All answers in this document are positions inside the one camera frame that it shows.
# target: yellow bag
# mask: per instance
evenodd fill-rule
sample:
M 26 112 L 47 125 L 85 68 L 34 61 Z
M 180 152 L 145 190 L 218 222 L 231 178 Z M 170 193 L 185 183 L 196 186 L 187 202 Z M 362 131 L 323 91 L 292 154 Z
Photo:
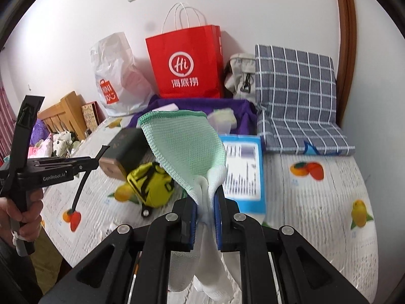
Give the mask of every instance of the yellow bag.
M 139 200 L 148 207 L 165 205 L 175 189 L 175 182 L 157 162 L 140 165 L 127 176 Z

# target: gray backpack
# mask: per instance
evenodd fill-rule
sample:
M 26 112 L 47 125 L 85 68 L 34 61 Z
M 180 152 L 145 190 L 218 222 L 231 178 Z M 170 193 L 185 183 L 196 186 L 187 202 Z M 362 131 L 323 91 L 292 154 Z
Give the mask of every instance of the gray backpack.
M 225 66 L 225 88 L 234 99 L 247 99 L 256 103 L 255 96 L 255 56 L 253 54 L 233 54 Z

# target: hi logo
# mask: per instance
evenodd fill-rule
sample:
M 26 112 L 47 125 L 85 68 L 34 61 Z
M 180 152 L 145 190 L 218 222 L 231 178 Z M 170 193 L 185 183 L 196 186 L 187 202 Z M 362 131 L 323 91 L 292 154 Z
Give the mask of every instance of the hi logo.
M 169 59 L 169 69 L 177 77 L 187 77 L 194 69 L 193 58 L 184 51 L 175 52 Z

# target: purple blanket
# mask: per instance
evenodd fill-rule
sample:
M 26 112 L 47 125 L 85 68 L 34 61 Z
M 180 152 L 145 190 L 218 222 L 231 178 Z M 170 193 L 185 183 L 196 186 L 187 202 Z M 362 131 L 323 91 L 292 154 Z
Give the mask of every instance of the purple blanket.
M 45 140 L 49 136 L 49 131 L 47 129 L 47 126 L 42 120 L 37 119 L 34 127 L 32 128 L 32 133 L 31 133 L 31 140 L 30 140 L 30 145 L 34 146 L 37 144 L 41 139 Z
M 179 110 L 202 111 L 210 114 L 221 108 L 231 108 L 237 121 L 236 129 L 230 131 L 236 135 L 256 135 L 256 108 L 246 99 L 222 99 L 222 98 L 159 98 L 153 96 L 148 107 L 142 112 L 134 114 L 128 127 L 136 127 L 138 118 L 155 108 L 168 104 L 176 104 Z

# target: screw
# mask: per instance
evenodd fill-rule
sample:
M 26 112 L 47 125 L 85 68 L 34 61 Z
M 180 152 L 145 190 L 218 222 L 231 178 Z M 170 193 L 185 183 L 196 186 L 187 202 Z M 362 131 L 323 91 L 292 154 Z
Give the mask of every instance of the screw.
M 126 224 L 120 225 L 120 226 L 117 228 L 117 231 L 118 231 L 119 234 L 128 233 L 129 230 L 130 230 L 130 227 L 129 227 L 128 225 L 126 225 Z
M 281 232 L 285 235 L 293 235 L 294 234 L 294 229 L 291 226 L 283 226 L 281 229 Z
M 243 222 L 246 219 L 246 215 L 241 213 L 241 212 L 238 212 L 238 213 L 233 215 L 233 218 L 235 220 L 237 220 L 238 222 Z
M 177 214 L 175 214 L 174 212 L 168 213 L 166 215 L 166 220 L 168 220 L 169 222 L 174 222 L 178 218 L 179 218 L 179 216 Z

